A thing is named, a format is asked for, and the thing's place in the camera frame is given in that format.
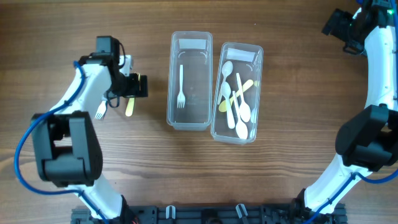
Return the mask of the cream wooden fork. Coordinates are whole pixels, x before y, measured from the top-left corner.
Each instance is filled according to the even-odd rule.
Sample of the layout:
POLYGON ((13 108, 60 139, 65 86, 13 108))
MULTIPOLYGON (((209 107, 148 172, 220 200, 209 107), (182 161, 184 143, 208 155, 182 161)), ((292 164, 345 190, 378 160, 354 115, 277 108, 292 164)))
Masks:
MULTIPOLYGON (((138 84, 139 84, 139 82, 141 80, 141 74, 140 73, 134 73, 134 74, 137 75, 137 81, 138 81, 138 84)), ((134 97, 133 98, 129 98, 127 106, 126 106, 126 110, 125 110, 125 115, 127 117, 132 116, 133 111, 134 111, 134 104, 135 104, 135 98, 134 97)))

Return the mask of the white fork rounded handle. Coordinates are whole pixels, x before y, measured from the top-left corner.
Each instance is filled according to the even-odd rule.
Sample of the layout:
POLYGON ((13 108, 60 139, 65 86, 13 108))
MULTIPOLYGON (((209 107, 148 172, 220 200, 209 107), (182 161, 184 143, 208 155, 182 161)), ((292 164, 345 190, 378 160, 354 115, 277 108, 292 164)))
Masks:
POLYGON ((98 120, 103 119, 106 114, 107 107, 108 107, 108 102, 106 100, 102 101, 95 114, 95 119, 98 120))

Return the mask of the yellow-green plastic spoon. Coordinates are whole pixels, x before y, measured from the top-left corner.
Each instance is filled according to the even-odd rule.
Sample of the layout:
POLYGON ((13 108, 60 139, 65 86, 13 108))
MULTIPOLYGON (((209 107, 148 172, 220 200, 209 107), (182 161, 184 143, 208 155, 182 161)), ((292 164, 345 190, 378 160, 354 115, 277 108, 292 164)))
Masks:
MULTIPOLYGON (((239 96, 241 96, 245 91, 247 91, 248 89, 250 89, 250 87, 252 87, 254 85, 254 81, 253 80, 248 80, 248 81, 246 81, 245 83, 244 83, 244 85, 243 85, 243 89, 242 90, 238 90, 237 92, 236 92, 236 96, 237 97, 239 97, 239 96)), ((219 106, 218 106, 218 110, 220 111, 220 112, 226 112, 226 101, 225 100, 223 100, 220 104, 219 104, 219 106)))

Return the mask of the white spoon thin handle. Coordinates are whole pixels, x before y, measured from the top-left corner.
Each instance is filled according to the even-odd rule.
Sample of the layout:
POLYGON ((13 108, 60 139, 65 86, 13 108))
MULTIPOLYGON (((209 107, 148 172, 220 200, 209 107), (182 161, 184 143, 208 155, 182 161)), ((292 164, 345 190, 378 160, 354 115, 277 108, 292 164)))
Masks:
POLYGON ((236 92, 232 91, 232 94, 233 94, 234 108, 236 110, 237 119, 238 119, 238 121, 236 123, 236 133, 240 139, 247 139, 248 128, 241 119, 239 105, 238 105, 238 101, 237 101, 237 97, 236 97, 236 92))

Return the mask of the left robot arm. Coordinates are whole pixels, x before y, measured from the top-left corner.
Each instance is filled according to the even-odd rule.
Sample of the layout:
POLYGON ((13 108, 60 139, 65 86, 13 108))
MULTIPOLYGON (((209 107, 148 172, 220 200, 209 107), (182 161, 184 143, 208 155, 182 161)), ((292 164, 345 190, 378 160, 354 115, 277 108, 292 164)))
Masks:
POLYGON ((103 154, 92 123, 104 99, 148 96, 147 77, 131 73, 132 57, 120 41, 98 36, 96 50, 74 63, 75 77, 48 112, 36 113, 31 136, 39 177, 58 190, 75 194, 95 223, 139 223, 126 199, 102 174, 103 154))

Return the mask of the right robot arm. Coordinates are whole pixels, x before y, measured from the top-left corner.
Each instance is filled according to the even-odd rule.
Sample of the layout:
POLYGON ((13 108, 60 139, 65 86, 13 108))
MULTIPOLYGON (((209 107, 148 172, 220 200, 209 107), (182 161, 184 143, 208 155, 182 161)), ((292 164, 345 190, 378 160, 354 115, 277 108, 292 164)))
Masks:
POLYGON ((335 9, 322 33, 342 40, 343 51, 368 60, 368 93, 362 112, 342 125, 336 154, 319 179, 303 189, 290 206, 290 219, 324 222, 338 202, 369 175, 397 162, 397 1, 363 0, 350 14, 335 9))

